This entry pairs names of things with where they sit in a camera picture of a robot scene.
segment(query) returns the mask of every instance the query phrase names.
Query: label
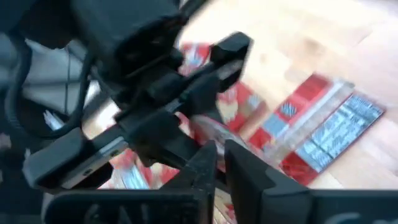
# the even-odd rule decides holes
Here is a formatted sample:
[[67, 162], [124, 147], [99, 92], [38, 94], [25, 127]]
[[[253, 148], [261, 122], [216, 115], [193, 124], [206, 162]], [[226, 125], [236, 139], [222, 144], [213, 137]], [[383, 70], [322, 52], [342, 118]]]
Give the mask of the label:
[[286, 102], [280, 107], [280, 112], [291, 118], [297, 113], [297, 108], [292, 103]]
[[351, 95], [295, 153], [321, 172], [351, 145], [384, 110], [360, 95]]

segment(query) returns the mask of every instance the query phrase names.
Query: red and white packaging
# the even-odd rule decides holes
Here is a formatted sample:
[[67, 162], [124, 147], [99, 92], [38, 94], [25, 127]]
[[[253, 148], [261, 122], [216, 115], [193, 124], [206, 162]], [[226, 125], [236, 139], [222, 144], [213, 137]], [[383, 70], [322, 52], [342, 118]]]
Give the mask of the red and white packaging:
[[210, 59], [209, 44], [184, 43], [180, 46], [180, 50], [184, 55], [184, 62], [178, 71], [182, 75], [188, 75]]
[[249, 142], [264, 151], [270, 165], [307, 185], [383, 112], [352, 84], [313, 74]]
[[255, 123], [267, 111], [265, 101], [241, 82], [218, 95], [217, 107], [224, 123], [238, 134], [245, 123]]

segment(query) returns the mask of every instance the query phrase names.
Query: black cable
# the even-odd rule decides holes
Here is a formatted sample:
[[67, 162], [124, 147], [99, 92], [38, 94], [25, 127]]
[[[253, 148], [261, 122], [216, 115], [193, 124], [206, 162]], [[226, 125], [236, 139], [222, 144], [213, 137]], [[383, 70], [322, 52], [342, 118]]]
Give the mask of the black cable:
[[26, 44], [25, 38], [17, 32], [10, 32], [7, 34], [10, 41], [17, 49], [19, 54], [19, 69], [15, 74], [14, 80], [8, 88], [4, 109], [6, 119], [9, 124], [18, 132], [26, 137], [38, 137], [43, 139], [55, 139], [59, 138], [74, 128], [77, 128], [81, 124], [81, 117], [83, 114], [83, 107], [85, 104], [85, 98], [87, 94], [88, 85], [88, 74], [91, 72], [91, 66], [95, 61], [94, 56], [91, 53], [87, 53], [83, 62], [83, 68], [80, 74], [80, 92], [79, 99], [75, 110], [70, 115], [70, 119], [65, 123], [62, 128], [52, 131], [51, 133], [40, 133], [38, 131], [29, 131], [19, 121], [17, 117], [17, 100], [21, 96], [22, 85], [29, 73], [30, 65], [32, 63], [32, 49]]

